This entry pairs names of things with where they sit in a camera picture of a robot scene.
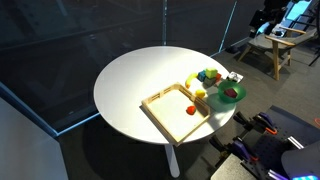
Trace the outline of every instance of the green plate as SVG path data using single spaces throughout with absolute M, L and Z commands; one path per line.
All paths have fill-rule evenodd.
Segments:
M 224 91 L 230 88 L 233 88 L 237 92 L 236 98 L 232 98 L 224 94 Z M 218 86 L 218 94 L 222 101 L 226 103 L 236 103 L 243 99 L 247 95 L 247 92 L 240 84 L 236 82 L 222 81 Z

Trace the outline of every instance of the wooden tray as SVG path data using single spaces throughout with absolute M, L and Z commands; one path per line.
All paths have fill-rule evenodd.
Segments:
M 186 109 L 192 105 L 196 106 L 197 111 L 189 115 Z M 175 146 L 179 146 L 210 116 L 210 106 L 179 83 L 146 98 L 142 101 L 142 107 L 160 132 Z

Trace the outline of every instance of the yellow ball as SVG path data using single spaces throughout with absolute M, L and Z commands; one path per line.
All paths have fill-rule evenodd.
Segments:
M 206 95 L 206 92 L 202 89 L 196 90 L 196 97 L 203 98 Z

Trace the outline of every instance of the green block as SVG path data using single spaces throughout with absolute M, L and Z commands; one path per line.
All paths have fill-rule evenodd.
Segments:
M 206 68 L 206 76 L 212 79 L 217 76 L 218 70 L 216 68 Z

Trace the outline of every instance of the round white table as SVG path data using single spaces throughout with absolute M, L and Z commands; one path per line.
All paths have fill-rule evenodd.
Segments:
M 138 141 L 165 145 L 171 175 L 180 174 L 172 144 L 161 134 L 141 107 L 141 101 L 179 82 L 184 85 L 192 72 L 215 67 L 222 78 L 229 72 L 217 61 L 199 52 L 170 46 L 156 46 L 126 53 L 108 64 L 94 86 L 94 101 L 101 116 L 120 133 Z M 190 91 L 203 89 L 194 79 Z M 217 88 L 206 89 L 204 100 L 214 109 L 209 120 L 184 142 L 212 134 L 233 115 L 235 104 L 225 104 L 217 96 Z

